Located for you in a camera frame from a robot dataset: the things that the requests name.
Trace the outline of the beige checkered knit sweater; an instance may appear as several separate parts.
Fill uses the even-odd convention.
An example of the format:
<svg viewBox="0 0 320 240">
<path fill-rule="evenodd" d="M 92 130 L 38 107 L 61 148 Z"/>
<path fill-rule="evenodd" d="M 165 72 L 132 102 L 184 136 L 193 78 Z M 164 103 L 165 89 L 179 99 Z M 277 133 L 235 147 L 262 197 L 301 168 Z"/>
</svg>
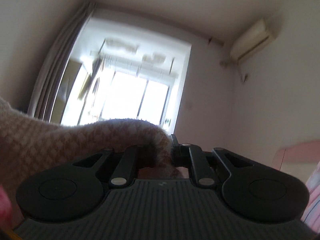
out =
<svg viewBox="0 0 320 240">
<path fill-rule="evenodd" d="M 131 145 L 151 144 L 156 165 L 139 173 L 141 178 L 182 178 L 171 163 L 171 140 L 160 127 L 137 119 L 111 119 L 82 126 L 44 122 L 13 109 L 1 100 L 1 189 L 8 208 L 1 224 L 16 227 L 23 220 L 15 194 L 22 181 L 46 169 L 85 158 L 103 149 L 117 152 Z"/>
</svg>

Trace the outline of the pink headboard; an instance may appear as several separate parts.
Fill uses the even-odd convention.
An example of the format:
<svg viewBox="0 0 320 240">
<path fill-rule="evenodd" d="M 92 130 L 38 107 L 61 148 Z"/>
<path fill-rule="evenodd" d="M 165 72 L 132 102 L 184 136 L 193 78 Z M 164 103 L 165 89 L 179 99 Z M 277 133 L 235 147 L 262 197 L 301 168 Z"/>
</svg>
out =
<svg viewBox="0 0 320 240">
<path fill-rule="evenodd" d="M 301 142 L 277 150 L 271 167 L 280 170 L 284 164 L 302 163 L 319 163 L 319 140 Z"/>
</svg>

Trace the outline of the red floral bed sheet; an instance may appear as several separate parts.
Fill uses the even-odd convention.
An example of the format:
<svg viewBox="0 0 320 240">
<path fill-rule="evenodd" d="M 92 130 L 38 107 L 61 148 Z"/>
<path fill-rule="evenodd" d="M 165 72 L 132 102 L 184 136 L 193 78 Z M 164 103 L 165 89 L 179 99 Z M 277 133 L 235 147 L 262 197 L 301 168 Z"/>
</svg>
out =
<svg viewBox="0 0 320 240">
<path fill-rule="evenodd" d="M 0 187 L 0 219 L 1 228 L 12 227 L 12 204 L 3 186 Z"/>
</svg>

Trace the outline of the grey window curtain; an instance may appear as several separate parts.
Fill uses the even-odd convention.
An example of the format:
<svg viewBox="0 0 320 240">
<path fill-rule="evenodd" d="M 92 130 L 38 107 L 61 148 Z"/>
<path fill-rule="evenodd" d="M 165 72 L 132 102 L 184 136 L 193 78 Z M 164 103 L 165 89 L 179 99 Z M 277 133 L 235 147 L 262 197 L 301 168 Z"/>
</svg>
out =
<svg viewBox="0 0 320 240">
<path fill-rule="evenodd" d="M 96 7 L 95 2 L 85 2 L 58 33 L 37 76 L 29 102 L 29 116 L 44 121 L 51 120 L 54 103 L 71 52 Z"/>
</svg>

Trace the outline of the white wall air conditioner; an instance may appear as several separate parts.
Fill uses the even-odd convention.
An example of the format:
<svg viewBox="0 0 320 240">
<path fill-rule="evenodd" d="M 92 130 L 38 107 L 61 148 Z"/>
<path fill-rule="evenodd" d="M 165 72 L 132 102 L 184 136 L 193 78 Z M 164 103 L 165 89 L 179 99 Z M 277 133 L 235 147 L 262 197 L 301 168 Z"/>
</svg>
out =
<svg viewBox="0 0 320 240">
<path fill-rule="evenodd" d="M 258 20 L 232 44 L 230 58 L 240 64 L 274 40 L 264 18 Z"/>
</svg>

